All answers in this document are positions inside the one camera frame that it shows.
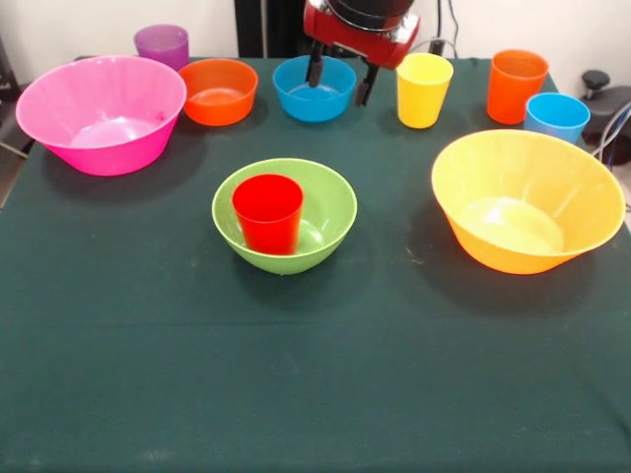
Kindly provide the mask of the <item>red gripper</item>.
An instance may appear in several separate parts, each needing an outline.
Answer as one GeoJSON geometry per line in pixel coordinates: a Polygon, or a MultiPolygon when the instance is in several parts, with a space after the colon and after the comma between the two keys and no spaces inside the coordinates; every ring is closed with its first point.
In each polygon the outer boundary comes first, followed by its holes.
{"type": "Polygon", "coordinates": [[[420,17],[408,0],[308,1],[304,30],[314,40],[306,81],[319,85],[323,49],[338,47],[362,57],[368,72],[355,93],[355,104],[366,106],[380,68],[393,69],[409,52],[420,27],[420,17]]]}

